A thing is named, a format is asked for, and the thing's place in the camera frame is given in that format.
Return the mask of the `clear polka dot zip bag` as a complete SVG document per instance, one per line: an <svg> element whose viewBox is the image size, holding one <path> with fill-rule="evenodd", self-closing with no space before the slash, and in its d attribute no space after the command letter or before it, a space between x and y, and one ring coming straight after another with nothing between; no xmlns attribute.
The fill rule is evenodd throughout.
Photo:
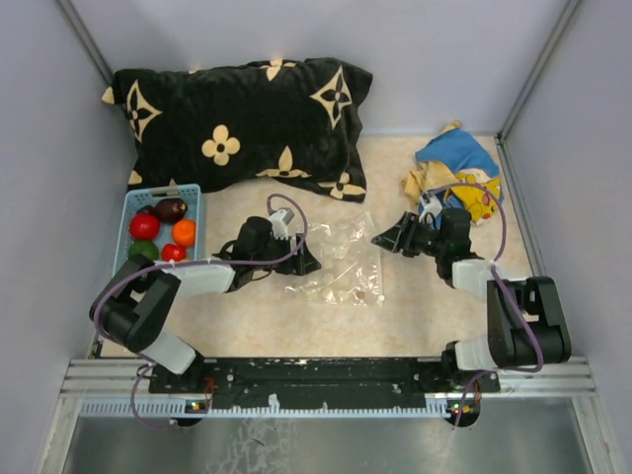
<svg viewBox="0 0 632 474"><path fill-rule="evenodd" d="M285 286L293 298L330 305L370 306L384 302L376 227L368 212L309 226L307 247L321 269Z"/></svg>

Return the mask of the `light blue plastic basket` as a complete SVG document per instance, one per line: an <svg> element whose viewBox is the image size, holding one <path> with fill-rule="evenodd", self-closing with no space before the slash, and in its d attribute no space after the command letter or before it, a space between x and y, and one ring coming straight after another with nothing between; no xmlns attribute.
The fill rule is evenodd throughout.
<svg viewBox="0 0 632 474"><path fill-rule="evenodd" d="M197 224L195 245L188 251L188 259L190 261L198 260L205 256L206 204L199 185L174 185L129 191L123 202L112 276L127 260L128 248L133 241L129 233L132 217L145 205L155 205L163 198L181 198L188 206L189 209L185 218L194 220Z"/></svg>

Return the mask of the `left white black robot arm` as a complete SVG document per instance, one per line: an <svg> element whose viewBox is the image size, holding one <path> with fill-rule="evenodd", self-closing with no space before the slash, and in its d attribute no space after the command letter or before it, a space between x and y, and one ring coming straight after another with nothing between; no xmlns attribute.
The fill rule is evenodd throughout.
<svg viewBox="0 0 632 474"><path fill-rule="evenodd" d="M255 281L257 272L305 277L321 269L304 233L290 236L278 213L253 216L210 258L161 264L142 255L129 258L89 315L101 336L168 370L174 384L192 392L205 380L201 355L165 328L178 294L234 292Z"/></svg>

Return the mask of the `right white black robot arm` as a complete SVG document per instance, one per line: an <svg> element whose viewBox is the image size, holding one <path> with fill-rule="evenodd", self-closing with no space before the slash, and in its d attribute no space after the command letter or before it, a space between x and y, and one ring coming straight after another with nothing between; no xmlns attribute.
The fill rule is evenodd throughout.
<svg viewBox="0 0 632 474"><path fill-rule="evenodd" d="M449 208L439 222L429 214L406 212L371 243L407 258L432 258L438 277L448 286L485 303L486 333L449 343L441 354L440 381L448 388L464 390L476 375L498 369L534 373L571 358L555 281L549 276L507 276L496 262L473 252L467 211Z"/></svg>

